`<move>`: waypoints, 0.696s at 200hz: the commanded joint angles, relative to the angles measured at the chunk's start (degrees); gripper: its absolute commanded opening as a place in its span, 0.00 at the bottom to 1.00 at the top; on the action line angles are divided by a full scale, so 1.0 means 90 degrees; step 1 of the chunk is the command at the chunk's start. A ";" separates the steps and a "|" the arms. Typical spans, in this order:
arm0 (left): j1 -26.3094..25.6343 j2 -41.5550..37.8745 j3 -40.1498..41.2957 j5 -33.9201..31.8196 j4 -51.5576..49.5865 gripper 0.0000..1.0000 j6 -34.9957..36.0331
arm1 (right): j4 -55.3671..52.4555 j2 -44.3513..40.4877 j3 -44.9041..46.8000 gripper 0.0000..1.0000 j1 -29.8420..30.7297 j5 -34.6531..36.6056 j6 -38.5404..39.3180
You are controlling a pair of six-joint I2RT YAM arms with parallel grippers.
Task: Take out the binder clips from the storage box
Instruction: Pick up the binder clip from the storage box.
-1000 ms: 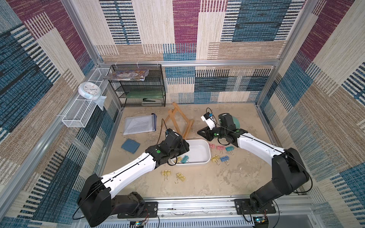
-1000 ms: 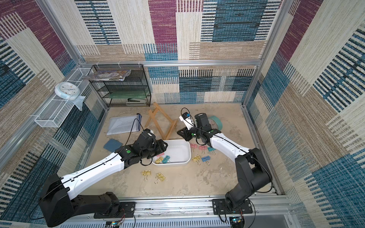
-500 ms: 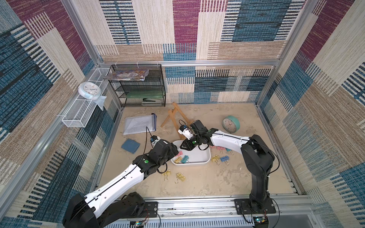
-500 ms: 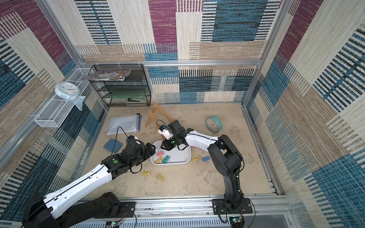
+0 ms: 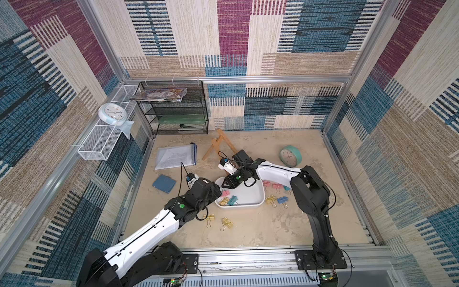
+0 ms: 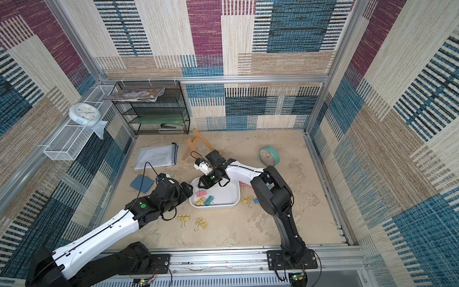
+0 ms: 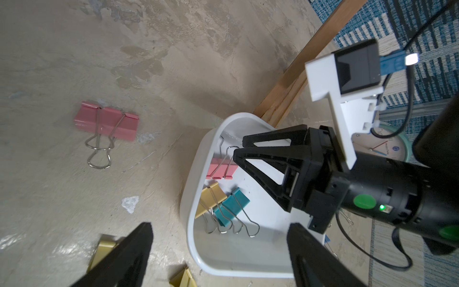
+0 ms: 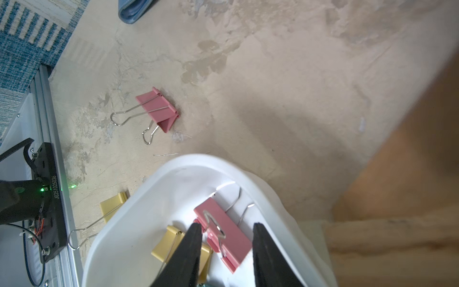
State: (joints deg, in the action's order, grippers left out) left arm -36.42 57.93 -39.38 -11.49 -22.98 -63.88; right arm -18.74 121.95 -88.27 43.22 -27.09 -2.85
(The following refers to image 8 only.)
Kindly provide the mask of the pink binder clip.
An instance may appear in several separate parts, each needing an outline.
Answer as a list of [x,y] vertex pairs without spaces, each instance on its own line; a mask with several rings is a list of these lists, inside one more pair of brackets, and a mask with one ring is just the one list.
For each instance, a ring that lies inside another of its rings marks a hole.
[[[144,144],[151,145],[154,135],[158,130],[161,130],[163,133],[168,133],[172,129],[173,124],[180,117],[179,111],[166,99],[164,94],[155,87],[153,87],[150,92],[141,94],[135,97],[135,99],[137,105],[125,111],[112,112],[109,117],[110,121],[113,125],[121,127],[133,118],[147,115],[151,121],[149,126],[142,132],[142,139]],[[133,114],[122,122],[114,120],[115,116],[128,114],[138,108],[142,108],[142,112]]]

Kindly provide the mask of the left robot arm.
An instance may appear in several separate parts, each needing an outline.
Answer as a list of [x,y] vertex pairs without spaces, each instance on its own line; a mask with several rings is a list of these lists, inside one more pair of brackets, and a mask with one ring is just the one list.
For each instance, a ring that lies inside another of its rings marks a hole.
[[36,164],[28,154],[32,142],[32,138],[27,138],[1,154],[1,161],[4,161],[22,149],[23,158],[35,177],[23,181],[1,181],[2,225],[36,219],[50,203],[48,182],[40,176]]

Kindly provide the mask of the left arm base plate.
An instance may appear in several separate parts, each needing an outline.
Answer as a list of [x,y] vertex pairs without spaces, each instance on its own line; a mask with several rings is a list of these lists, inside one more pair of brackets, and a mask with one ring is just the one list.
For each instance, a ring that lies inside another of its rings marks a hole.
[[39,196],[34,215],[35,231],[43,247],[43,262],[48,262],[59,254],[68,243],[62,191],[56,168],[53,146],[49,142],[41,144],[32,155],[31,162],[36,169],[32,179],[38,180],[40,187],[35,192]]

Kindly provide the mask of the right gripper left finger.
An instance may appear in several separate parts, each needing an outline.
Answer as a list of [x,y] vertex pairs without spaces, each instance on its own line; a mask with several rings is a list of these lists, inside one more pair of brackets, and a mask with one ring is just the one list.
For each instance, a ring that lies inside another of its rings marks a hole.
[[196,287],[202,248],[202,226],[193,223],[151,287]]

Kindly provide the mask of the small wooden easel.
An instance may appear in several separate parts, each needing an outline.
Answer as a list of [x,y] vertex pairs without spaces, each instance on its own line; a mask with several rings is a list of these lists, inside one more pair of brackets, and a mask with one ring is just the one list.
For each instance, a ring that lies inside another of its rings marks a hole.
[[459,284],[459,57],[454,55],[332,209],[341,287]]

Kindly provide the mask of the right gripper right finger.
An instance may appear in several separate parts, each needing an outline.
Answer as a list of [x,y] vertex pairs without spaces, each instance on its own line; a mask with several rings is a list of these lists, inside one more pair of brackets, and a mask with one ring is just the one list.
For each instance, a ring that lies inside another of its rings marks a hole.
[[303,287],[262,223],[253,225],[253,269],[256,287]]

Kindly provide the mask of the white plastic storage box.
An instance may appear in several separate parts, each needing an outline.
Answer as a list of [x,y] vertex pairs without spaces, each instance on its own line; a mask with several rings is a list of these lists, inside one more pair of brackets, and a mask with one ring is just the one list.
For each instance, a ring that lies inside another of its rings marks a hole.
[[119,208],[92,243],[82,285],[150,286],[161,266],[151,252],[167,226],[187,230],[196,217],[194,209],[209,197],[229,210],[247,236],[254,223],[264,224],[305,286],[337,285],[329,260],[320,256],[263,179],[205,154],[167,162]]

